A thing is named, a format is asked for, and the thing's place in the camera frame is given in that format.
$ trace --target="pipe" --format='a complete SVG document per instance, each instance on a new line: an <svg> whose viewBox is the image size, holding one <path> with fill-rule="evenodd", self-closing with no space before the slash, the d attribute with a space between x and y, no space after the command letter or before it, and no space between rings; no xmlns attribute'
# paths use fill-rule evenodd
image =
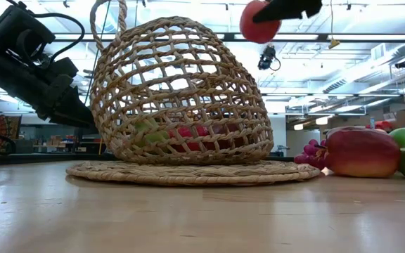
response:
<svg viewBox="0 0 405 253"><path fill-rule="evenodd" d="M381 60L367 60L364 63L359 63L354 67L351 67L343 72L341 72L336 77L329 79L323 85L323 93L329 93L345 84L350 84L357 79L365 77L369 74L372 74L376 71L375 66L382 66L384 64L391 65L393 63L397 63L398 61L405 58L405 44L399 46L398 48L392 51L391 56L385 62L381 62Z"/></svg>

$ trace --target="ceiling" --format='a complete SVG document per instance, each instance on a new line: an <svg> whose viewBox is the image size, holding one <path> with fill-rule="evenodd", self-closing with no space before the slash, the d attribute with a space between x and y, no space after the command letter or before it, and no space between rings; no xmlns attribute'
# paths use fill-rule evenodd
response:
<svg viewBox="0 0 405 253"><path fill-rule="evenodd" d="M24 2L35 13L57 12L70 15L83 24L86 33L90 33L89 12L94 2L92 0L69 0L67 1L69 8L63 5L63 0L25 0ZM239 32L240 15L247 2L249 0L149 0L146 1L146 7L144 7L142 1L127 1L127 25L134 27L155 18L182 15L201 22L214 32ZM0 15L8 6L8 2L0 0ZM106 10L107 4L105 8L100 7L97 13L98 32L101 32ZM117 2L112 1L105 32L116 31L118 11ZM319 14L310 19L285 20L280 32L330 33L333 31L334 33L405 34L405 0L332 0L332 11L332 26L330 1L323 0L323 8ZM41 22L55 33L80 32L78 26L68 20L44 18L41 19ZM281 68L277 72L257 69L257 63L265 45L251 42L226 42L225 44L257 80L262 93L321 93L322 88L335 83L337 79L342 79L348 70L354 73L360 72L360 74L353 74L354 78L350 77L338 89L329 92L359 93L370 86L405 74L405 69L396 69L387 63L380 67L366 66L368 69L362 71L363 64L370 61L372 49L381 44L378 42L341 43L333 49L328 49L329 43L274 43L277 57L281 61ZM66 45L68 43L55 42L48 45L46 51L54 53ZM392 49L399 46L401 44L386 44L386 50L391 53ZM94 42L82 42L59 56L59 58L71 58L79 69L79 76L75 79L75 84L82 93L86 93L88 89L88 79L84 78L86 74L83 70L93 69L96 52ZM402 79L397 84L388 84L385 88L374 92L397 92L404 87L405 79ZM349 99L336 96L328 99L326 97L312 97L311 99L288 96L276 99L276 101L287 105L287 111L289 111L304 106L344 104L348 103Z"/></svg>

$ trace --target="desk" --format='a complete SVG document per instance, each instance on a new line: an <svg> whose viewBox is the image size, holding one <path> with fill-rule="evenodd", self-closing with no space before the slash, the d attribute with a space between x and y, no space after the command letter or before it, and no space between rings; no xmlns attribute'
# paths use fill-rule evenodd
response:
<svg viewBox="0 0 405 253"><path fill-rule="evenodd" d="M0 166L0 252L405 252L405 179L158 188Z"/></svg>

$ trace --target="woven placemat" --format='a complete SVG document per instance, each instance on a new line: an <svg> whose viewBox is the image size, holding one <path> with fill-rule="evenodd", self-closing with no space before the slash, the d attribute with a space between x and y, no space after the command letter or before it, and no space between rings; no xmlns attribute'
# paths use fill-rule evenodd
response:
<svg viewBox="0 0 405 253"><path fill-rule="evenodd" d="M67 173L95 181L118 181L158 186L253 186L310 179L320 171L308 164L261 161L256 164L165 166L126 162L87 161Z"/></svg>

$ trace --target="ceiling beam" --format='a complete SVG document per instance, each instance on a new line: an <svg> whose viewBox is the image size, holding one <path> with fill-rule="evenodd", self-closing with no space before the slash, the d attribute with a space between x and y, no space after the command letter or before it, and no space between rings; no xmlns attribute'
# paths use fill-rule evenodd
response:
<svg viewBox="0 0 405 253"><path fill-rule="evenodd" d="M240 33L235 32L217 32L215 33L223 42L249 42ZM79 37L79 34L63 34L56 33L55 42L72 42ZM167 34L157 35L155 41L168 41L165 38ZM184 34L177 35L180 39L185 39ZM363 33L278 33L270 42L316 42L329 43L330 38L334 37L341 43L405 43L405 34L363 34ZM102 41L111 42L115 38L115 34L104 34ZM83 42L94 42L91 34L85 34Z"/></svg>

